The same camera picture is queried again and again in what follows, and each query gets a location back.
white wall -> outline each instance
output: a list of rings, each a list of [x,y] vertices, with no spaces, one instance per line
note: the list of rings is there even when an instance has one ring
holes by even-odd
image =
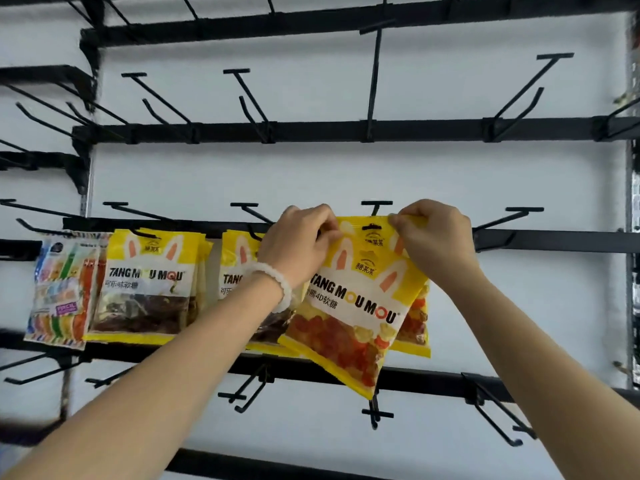
[[[282,11],[378,2],[273,1]],[[268,9],[266,0],[192,2],[201,16]],[[189,18],[181,0],[117,4],[133,22]],[[109,23],[121,23],[112,15]],[[65,6],[0,10],[0,65],[70,63],[88,71],[77,49],[82,23]],[[104,52],[100,102],[127,120],[155,122],[141,102],[148,94],[120,76],[142,71],[148,72],[145,81],[152,88],[194,121],[244,121],[237,99],[241,88],[222,70],[251,67],[244,79],[272,120],[364,119],[374,39],[373,34],[338,33],[110,48]],[[612,111],[613,99],[626,85],[624,15],[386,30],[375,117],[492,116],[544,65],[536,55],[551,52],[576,56],[560,61],[542,80],[546,91],[532,117],[588,117]],[[49,99],[60,104],[65,100],[52,89],[38,90],[49,91]],[[526,107],[531,97],[525,96],[512,114]],[[149,99],[158,113],[179,121]],[[15,100],[12,93],[0,91],[0,135],[9,128],[5,136],[17,144],[70,150],[65,137],[25,120],[12,107]],[[48,121],[59,121],[36,104],[28,107]],[[98,117],[100,122],[115,122],[103,114]],[[66,121],[60,124],[69,127]],[[123,217],[101,206],[105,200],[129,201],[134,208],[169,217],[247,220],[251,217],[228,204],[259,201],[261,212],[277,217],[289,204],[325,201],[338,214],[354,215],[364,212],[361,200],[393,200],[396,204],[389,210],[399,210],[428,196],[459,206],[475,224],[503,216],[507,206],[527,205],[547,211],[508,226],[596,231],[624,226],[622,143],[101,144],[93,157],[92,215],[100,217]],[[79,208],[75,190],[62,172],[0,174],[0,190],[0,196],[50,208]],[[40,226],[60,227],[57,217],[0,207],[0,237],[35,239],[15,224],[19,216]],[[626,359],[624,257],[497,251],[482,255],[481,261],[491,279],[576,359],[608,384],[624,386],[624,376],[611,366],[613,360]],[[32,266],[0,266],[0,302],[9,303],[0,326],[24,327]],[[391,353],[387,363],[494,375],[444,293],[434,287],[429,300],[433,359]],[[0,351],[0,360],[7,355]],[[126,366],[80,366],[74,373],[73,407],[95,394],[85,378],[105,377]],[[233,391],[243,380],[229,375],[220,390]],[[59,386],[28,386],[28,395],[37,397],[31,400],[9,387],[0,383],[0,415],[7,411],[45,417],[56,411]],[[385,391],[380,404],[396,418],[383,420],[373,432],[369,418],[360,414],[366,402],[347,388],[277,380],[243,415],[214,397],[186,447],[407,480],[560,478],[540,442],[525,440],[523,447],[510,448],[461,399]],[[498,411],[488,409],[510,429]]]

forearm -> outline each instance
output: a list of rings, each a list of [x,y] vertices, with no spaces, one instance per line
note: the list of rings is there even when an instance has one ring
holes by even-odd
[[[50,435],[6,480],[151,480],[282,298],[255,273]]]
[[[478,274],[447,291],[568,480],[640,471],[640,413]]]

hand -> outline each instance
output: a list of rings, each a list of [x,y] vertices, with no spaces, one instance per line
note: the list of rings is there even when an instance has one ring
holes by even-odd
[[[406,216],[427,217],[418,228]],[[404,240],[409,257],[445,292],[473,276],[482,276],[476,256],[471,220],[450,205],[420,200],[389,216],[390,224]]]
[[[338,220],[327,204],[305,210],[291,206],[264,236],[258,261],[281,272],[296,288],[313,277],[329,245],[341,237]]]

person's right arm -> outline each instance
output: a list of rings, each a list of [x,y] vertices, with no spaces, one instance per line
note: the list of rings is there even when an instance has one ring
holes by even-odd
[[[407,215],[425,216],[418,228]],[[421,200],[390,222],[453,300],[567,480],[640,476],[640,411],[585,370],[485,277],[468,217]]]

candy bag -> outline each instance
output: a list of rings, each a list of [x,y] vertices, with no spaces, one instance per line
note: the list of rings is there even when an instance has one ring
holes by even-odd
[[[205,272],[206,262],[211,253],[213,242],[206,240],[202,234],[198,244],[198,261],[196,263],[196,274],[191,284],[191,295],[189,297],[189,313],[187,315],[187,326],[195,322],[200,314],[207,307],[207,275]]]
[[[117,230],[109,239],[97,309],[84,339],[163,345],[187,324],[202,234]]]
[[[357,236],[329,248],[278,343],[372,399],[385,355],[427,277],[411,260]]]
[[[97,263],[106,235],[44,236],[36,262],[36,290],[24,339],[84,350],[95,305]]]
[[[222,255],[220,257],[220,299],[226,297],[242,281],[245,265],[257,260],[260,241],[248,232],[227,231],[222,234]],[[287,329],[292,310],[302,301],[303,288],[293,290],[291,306],[281,313],[272,313],[260,324],[246,345],[247,350],[256,350],[272,355],[297,357],[298,354],[278,345],[278,338]]]
[[[412,217],[417,225],[424,224],[425,219]],[[343,221],[341,230],[345,233],[354,232],[358,237],[375,246],[384,246],[393,250],[396,254],[408,257],[404,249],[404,242],[396,230],[388,222],[387,217],[347,217]],[[391,350],[404,352],[421,357],[431,357],[429,346],[429,332],[427,330],[428,306],[427,295],[429,282],[427,282],[418,297],[409,309],[400,331],[391,345]]]

